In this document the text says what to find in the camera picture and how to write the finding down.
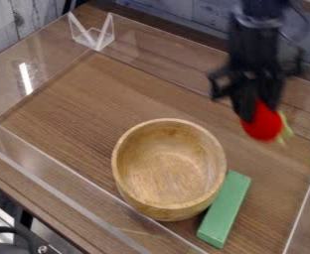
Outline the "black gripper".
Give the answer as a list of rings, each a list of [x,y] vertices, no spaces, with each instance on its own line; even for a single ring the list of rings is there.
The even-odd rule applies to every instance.
[[[304,49],[293,42],[295,54],[281,52],[281,22],[258,21],[249,17],[230,17],[229,61],[209,73],[212,99],[229,96],[233,111],[250,123],[256,99],[276,111],[283,95],[285,78],[303,71]]]

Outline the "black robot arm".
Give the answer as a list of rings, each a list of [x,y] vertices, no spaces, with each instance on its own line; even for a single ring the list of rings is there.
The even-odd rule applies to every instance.
[[[208,74],[210,98],[228,97],[246,123],[254,121],[260,104],[277,109],[285,78],[304,70],[305,50],[299,42],[310,32],[310,23],[296,35],[287,35],[287,10],[305,14],[296,0],[241,0],[230,12],[228,63]]]

